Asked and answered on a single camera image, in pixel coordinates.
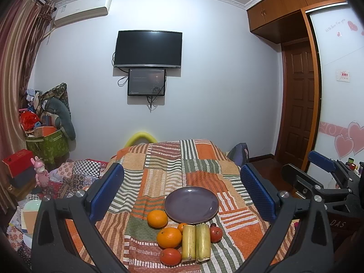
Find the striped red curtain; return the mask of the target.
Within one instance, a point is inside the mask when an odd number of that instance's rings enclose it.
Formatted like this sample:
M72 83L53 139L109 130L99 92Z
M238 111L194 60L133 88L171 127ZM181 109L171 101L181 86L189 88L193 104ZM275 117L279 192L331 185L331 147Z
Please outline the striped red curtain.
M25 148L18 110L55 3L15 0L1 19L1 159Z

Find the white air conditioner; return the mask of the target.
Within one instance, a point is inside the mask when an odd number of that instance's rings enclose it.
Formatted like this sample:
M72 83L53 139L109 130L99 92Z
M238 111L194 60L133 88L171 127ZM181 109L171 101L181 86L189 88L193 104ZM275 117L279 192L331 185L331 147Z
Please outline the white air conditioner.
M112 0L76 0L57 6L54 25L63 27L86 19L106 16L111 2Z

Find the large orange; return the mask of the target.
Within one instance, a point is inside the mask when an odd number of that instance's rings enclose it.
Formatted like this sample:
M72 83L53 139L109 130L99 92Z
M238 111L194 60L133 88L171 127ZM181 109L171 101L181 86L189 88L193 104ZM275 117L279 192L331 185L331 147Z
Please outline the large orange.
M182 233L174 227L166 227L157 234L157 243L161 248L176 248L182 241Z

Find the small black wall monitor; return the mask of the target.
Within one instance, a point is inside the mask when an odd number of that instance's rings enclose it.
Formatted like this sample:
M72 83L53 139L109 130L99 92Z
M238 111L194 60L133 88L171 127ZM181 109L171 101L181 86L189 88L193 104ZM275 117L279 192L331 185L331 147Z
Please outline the small black wall monitor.
M165 69L132 68L128 76L128 96L164 96Z

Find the yellow corn cob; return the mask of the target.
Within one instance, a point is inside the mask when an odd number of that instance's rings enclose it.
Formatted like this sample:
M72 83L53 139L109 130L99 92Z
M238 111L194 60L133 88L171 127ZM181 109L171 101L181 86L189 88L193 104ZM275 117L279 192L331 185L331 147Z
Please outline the yellow corn cob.
M208 261L211 254L210 228L207 224L196 225L196 261Z
M185 225L182 238L182 263L190 263L196 260L196 227Z

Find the grey plush toy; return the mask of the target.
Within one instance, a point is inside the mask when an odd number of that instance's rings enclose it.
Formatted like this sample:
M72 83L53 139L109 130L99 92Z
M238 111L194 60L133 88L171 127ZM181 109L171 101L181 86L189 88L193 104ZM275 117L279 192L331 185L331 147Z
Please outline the grey plush toy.
M60 125L63 128L65 135L71 141L76 139L76 132L72 123L71 114L62 101L52 97L46 101L44 110L57 115L60 118Z

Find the patchwork striped bed blanket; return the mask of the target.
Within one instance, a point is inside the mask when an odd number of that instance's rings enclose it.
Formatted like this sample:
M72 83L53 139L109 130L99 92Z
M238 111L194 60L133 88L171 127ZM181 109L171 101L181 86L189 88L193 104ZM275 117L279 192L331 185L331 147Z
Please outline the patchwork striped bed blanket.
M134 145L119 150L111 162L123 166L125 179L96 226L130 272L235 272L269 227L243 186L239 167L211 141ZM162 210L167 195L186 186L217 196L212 222L223 237L212 245L207 262L167 267L160 262L157 230L148 225L147 215Z

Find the brown overhead cabinet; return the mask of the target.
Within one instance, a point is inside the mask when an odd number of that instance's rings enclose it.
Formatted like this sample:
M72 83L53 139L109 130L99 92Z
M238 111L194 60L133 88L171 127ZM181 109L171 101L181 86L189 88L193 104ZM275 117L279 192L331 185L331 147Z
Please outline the brown overhead cabinet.
M247 10L250 32L275 44L308 37L301 9L331 0L263 0Z

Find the small tangerine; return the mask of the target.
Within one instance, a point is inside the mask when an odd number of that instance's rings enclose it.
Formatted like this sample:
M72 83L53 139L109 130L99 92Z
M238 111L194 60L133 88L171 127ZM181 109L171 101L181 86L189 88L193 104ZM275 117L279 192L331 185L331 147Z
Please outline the small tangerine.
M185 223L185 222L180 223L180 224L178 225L177 229L178 229L181 233L183 233L183 229L184 229L184 227L185 227L186 225L187 225L187 223Z

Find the green storage box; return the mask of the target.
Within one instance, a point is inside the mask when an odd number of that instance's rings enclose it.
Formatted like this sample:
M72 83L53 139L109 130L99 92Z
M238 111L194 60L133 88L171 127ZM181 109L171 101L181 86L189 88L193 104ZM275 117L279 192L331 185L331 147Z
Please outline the green storage box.
M46 164L56 164L69 152L68 140L61 130L45 137L26 139L27 149Z

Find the red tomato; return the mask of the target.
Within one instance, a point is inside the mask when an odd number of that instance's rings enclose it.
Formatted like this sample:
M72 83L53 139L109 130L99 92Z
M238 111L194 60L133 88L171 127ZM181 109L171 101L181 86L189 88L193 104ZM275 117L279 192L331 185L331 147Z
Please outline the red tomato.
M174 248L166 248L160 252L160 262L163 265L175 266L181 263L182 255Z
M223 231L218 226L210 227L210 241L212 243L219 242L223 237Z

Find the white wardrobe sliding door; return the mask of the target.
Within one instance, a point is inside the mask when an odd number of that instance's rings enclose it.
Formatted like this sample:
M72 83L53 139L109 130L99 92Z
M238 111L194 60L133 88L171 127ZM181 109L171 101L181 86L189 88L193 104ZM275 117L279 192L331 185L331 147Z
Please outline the white wardrobe sliding door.
M363 162L363 25L348 3L307 11L318 49L321 109L314 150Z

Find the small-navel orange with sticker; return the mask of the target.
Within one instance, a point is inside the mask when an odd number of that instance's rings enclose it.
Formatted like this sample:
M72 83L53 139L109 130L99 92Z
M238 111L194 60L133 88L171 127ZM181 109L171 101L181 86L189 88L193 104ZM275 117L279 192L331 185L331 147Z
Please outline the small-navel orange with sticker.
M152 210L147 215L147 223L152 228L161 229L168 224L168 216L162 210Z

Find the brown wooden door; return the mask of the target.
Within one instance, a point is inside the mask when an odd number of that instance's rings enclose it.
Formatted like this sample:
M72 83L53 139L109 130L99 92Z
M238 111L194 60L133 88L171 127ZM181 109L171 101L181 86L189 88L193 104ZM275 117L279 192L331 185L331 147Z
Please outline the brown wooden door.
M276 160L303 165L308 147L314 105L314 69L308 41L283 47L283 112Z

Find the black wall television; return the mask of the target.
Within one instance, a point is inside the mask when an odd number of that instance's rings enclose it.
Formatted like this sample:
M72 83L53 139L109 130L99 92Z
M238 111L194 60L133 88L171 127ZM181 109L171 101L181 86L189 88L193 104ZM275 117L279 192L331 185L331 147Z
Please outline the black wall television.
M183 33L175 31L119 31L115 67L180 68Z

